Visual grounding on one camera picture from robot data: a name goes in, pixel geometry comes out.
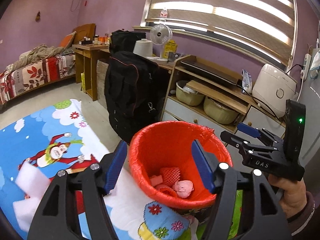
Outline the person's right hand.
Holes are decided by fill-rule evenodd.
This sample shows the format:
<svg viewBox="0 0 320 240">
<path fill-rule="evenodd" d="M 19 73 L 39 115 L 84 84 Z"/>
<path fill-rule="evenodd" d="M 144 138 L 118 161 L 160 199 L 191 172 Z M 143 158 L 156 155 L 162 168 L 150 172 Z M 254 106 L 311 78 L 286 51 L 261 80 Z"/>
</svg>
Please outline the person's right hand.
<svg viewBox="0 0 320 240">
<path fill-rule="evenodd" d="M 284 191 L 279 204 L 287 218 L 293 217 L 304 209 L 307 204 L 307 196 L 303 179 L 301 181 L 291 181 L 270 174 L 268 176 L 268 182 L 270 185 Z"/>
</svg>

